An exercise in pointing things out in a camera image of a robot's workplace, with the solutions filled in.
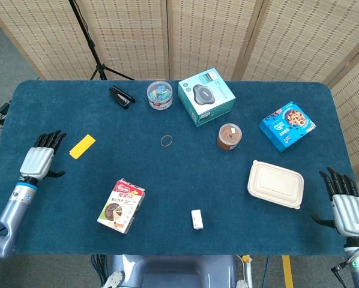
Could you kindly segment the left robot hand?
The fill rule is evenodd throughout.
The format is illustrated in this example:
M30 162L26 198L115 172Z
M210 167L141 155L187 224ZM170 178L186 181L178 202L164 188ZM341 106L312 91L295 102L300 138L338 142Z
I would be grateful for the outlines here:
M65 175L64 171L54 172L50 169L65 136L66 134L61 133L61 130L40 135L25 156L20 168L19 181L35 185L46 177L60 178Z

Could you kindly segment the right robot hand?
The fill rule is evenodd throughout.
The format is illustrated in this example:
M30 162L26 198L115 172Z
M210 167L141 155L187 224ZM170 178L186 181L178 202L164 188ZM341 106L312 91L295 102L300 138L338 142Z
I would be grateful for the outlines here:
M312 214L313 221L321 226L336 230L345 238L359 238L359 191L355 181L332 168L319 174L329 196L333 212L332 220Z

